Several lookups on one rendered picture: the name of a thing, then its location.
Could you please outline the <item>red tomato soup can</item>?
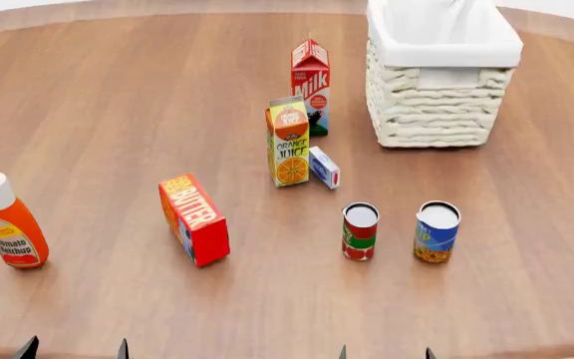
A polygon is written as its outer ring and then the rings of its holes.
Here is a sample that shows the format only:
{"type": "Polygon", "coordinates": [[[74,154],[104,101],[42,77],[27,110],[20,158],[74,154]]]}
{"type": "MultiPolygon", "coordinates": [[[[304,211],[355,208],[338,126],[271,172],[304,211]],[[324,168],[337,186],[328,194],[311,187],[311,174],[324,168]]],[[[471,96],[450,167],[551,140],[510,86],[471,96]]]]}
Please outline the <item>red tomato soup can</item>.
{"type": "Polygon", "coordinates": [[[342,251],[349,259],[363,261],[374,256],[380,215],[368,202],[352,202],[343,208],[342,251]]]}

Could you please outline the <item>white woven basket with liner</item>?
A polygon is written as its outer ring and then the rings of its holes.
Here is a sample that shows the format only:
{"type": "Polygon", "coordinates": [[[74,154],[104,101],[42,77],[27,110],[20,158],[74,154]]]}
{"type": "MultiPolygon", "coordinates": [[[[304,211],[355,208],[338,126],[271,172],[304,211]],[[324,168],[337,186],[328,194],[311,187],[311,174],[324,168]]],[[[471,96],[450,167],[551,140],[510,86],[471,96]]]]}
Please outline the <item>white woven basket with liner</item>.
{"type": "Polygon", "coordinates": [[[366,101],[386,148],[481,146],[523,43],[492,0],[369,0],[366,101]]]}

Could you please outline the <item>tomato ketchup bottle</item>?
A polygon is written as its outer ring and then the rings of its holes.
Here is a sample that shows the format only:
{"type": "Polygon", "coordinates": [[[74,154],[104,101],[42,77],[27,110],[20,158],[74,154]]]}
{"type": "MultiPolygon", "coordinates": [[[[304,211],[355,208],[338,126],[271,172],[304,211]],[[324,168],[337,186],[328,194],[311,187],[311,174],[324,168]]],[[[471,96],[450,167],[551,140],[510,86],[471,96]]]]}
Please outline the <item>tomato ketchup bottle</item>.
{"type": "Polygon", "coordinates": [[[47,261],[45,236],[7,178],[0,173],[0,256],[13,268],[40,268],[47,261]]]}

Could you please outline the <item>small blue white box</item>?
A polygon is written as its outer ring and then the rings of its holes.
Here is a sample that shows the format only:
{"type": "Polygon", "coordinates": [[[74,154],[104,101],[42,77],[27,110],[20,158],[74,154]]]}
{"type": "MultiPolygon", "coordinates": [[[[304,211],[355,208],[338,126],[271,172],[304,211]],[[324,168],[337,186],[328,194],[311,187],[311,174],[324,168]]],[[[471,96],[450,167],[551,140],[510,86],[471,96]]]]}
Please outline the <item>small blue white box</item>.
{"type": "Polygon", "coordinates": [[[317,146],[309,149],[309,167],[329,189],[340,185],[339,167],[317,146]]]}

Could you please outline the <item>red butter box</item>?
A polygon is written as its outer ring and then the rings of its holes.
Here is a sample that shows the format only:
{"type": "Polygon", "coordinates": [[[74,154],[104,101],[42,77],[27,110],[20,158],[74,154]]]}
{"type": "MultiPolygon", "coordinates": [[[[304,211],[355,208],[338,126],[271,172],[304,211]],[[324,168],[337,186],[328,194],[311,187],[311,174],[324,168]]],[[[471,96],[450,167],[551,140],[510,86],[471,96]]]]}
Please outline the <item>red butter box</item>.
{"type": "Polygon", "coordinates": [[[192,173],[162,181],[158,190],[171,231],[197,267],[229,255],[226,218],[192,173]]]}

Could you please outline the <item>blue vegetable soup can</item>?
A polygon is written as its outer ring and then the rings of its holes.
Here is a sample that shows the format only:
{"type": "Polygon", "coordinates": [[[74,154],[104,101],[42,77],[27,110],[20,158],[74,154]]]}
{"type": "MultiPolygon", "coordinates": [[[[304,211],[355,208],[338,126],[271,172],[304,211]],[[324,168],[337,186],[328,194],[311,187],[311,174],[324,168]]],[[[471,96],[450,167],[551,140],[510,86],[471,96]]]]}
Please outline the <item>blue vegetable soup can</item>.
{"type": "Polygon", "coordinates": [[[458,208],[440,200],[425,202],[416,219],[415,256],[428,263],[448,262],[461,221],[458,208]]]}

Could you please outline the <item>orange juice carton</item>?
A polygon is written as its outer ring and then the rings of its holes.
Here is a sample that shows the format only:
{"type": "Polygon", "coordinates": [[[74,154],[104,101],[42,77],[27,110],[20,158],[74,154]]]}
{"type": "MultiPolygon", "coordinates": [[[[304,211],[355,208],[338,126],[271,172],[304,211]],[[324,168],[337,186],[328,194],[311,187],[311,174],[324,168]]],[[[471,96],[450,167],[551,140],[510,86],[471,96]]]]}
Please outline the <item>orange juice carton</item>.
{"type": "Polygon", "coordinates": [[[265,110],[267,159],[276,187],[309,180],[309,121],[301,95],[269,103],[265,110]]]}

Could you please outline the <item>red milk carton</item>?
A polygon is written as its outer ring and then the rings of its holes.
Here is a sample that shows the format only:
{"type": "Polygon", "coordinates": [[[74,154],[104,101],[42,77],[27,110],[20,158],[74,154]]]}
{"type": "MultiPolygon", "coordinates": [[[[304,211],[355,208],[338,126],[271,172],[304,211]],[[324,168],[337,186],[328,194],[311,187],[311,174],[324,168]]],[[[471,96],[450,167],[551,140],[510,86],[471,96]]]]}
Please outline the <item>red milk carton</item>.
{"type": "Polygon", "coordinates": [[[309,38],[291,52],[291,95],[301,95],[312,137],[329,134],[330,62],[328,51],[309,38]]]}

